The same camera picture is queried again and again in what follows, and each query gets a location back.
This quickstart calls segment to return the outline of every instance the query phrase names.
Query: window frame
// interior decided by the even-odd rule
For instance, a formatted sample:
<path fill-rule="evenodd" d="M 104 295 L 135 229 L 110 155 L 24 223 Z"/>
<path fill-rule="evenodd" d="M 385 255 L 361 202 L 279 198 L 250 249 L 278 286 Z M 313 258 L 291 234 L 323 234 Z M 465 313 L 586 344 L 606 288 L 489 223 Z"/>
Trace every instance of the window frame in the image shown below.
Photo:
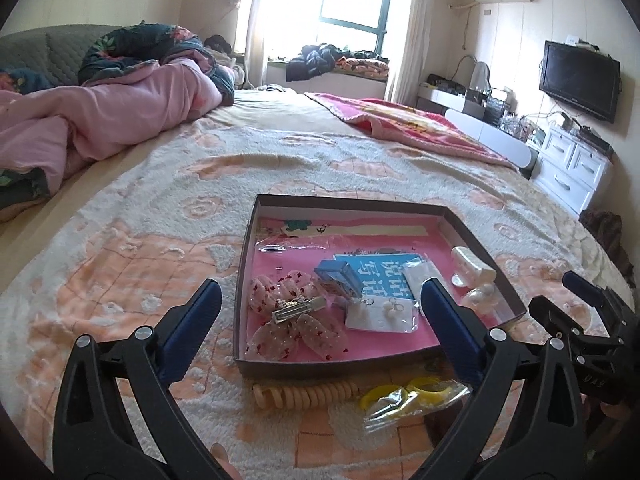
<path fill-rule="evenodd" d="M 324 17 L 322 15 L 322 10 L 324 9 L 324 0 L 322 0 L 322 4 L 320 5 L 320 15 L 318 16 L 318 21 L 321 23 L 328 23 L 329 25 L 338 25 L 339 27 L 354 28 L 355 30 L 362 30 L 364 32 L 375 34 L 377 37 L 377 40 L 376 40 L 376 48 L 374 52 L 380 55 L 380 53 L 382 53 L 382 44 L 385 41 L 385 34 L 387 33 L 386 22 L 389 16 L 390 4 L 391 4 L 391 0 L 382 0 L 382 3 L 380 4 L 380 15 L 378 17 L 378 26 L 369 27 L 369 25 L 362 25 L 361 23 L 347 22 L 345 20 L 338 20 L 336 18 Z"/>

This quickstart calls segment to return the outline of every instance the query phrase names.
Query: gray padded headboard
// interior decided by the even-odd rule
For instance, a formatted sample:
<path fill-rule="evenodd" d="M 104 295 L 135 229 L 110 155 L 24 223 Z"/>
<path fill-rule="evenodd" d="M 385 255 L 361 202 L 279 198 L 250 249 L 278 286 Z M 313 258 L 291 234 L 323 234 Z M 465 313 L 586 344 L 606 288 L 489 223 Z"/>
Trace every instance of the gray padded headboard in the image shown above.
<path fill-rule="evenodd" d="M 55 85 L 77 85 L 84 54 L 117 25 L 58 25 L 0 38 L 0 68 L 31 68 Z"/>

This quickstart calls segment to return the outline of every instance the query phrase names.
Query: metal clip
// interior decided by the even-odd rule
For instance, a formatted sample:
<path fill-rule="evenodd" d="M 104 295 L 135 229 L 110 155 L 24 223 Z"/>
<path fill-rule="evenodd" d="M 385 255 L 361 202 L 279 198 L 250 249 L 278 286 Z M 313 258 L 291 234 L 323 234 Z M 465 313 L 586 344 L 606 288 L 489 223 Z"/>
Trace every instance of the metal clip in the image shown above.
<path fill-rule="evenodd" d="M 324 297 L 318 298 L 298 298 L 296 300 L 287 301 L 285 306 L 278 308 L 271 314 L 272 319 L 276 323 L 282 323 L 287 319 L 292 319 L 300 314 L 306 314 L 307 312 L 315 312 L 321 308 L 326 307 L 326 300 Z"/>

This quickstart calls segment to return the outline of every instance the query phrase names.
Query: silver screw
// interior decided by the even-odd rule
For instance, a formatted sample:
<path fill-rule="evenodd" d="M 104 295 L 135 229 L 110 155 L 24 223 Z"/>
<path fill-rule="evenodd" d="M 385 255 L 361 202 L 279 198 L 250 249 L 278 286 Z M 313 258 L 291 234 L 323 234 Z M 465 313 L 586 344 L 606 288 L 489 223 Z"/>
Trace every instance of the silver screw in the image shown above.
<path fill-rule="evenodd" d="M 557 337 L 552 337 L 551 346 L 556 350 L 562 350 L 564 348 L 564 343 L 562 342 L 562 340 L 558 339 Z"/>
<path fill-rule="evenodd" d="M 141 326 L 136 330 L 136 339 L 140 339 L 140 341 L 149 339 L 153 332 L 154 330 L 150 326 Z"/>
<path fill-rule="evenodd" d="M 78 339 L 76 339 L 76 346 L 78 348 L 84 348 L 91 342 L 91 336 L 84 334 L 81 335 Z"/>
<path fill-rule="evenodd" d="M 491 332 L 489 332 L 489 335 L 496 341 L 504 341 L 505 339 L 507 339 L 506 332 L 501 328 L 492 328 Z"/>

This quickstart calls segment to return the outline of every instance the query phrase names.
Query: black flat screen tv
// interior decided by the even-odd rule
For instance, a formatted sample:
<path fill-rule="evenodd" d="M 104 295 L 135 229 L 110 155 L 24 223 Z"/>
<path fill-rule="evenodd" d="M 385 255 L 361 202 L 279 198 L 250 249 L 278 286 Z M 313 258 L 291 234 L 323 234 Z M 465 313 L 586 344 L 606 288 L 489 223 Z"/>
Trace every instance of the black flat screen tv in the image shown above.
<path fill-rule="evenodd" d="M 613 123 L 621 88 L 620 63 L 576 46 L 547 41 L 540 89 L 601 121 Z"/>

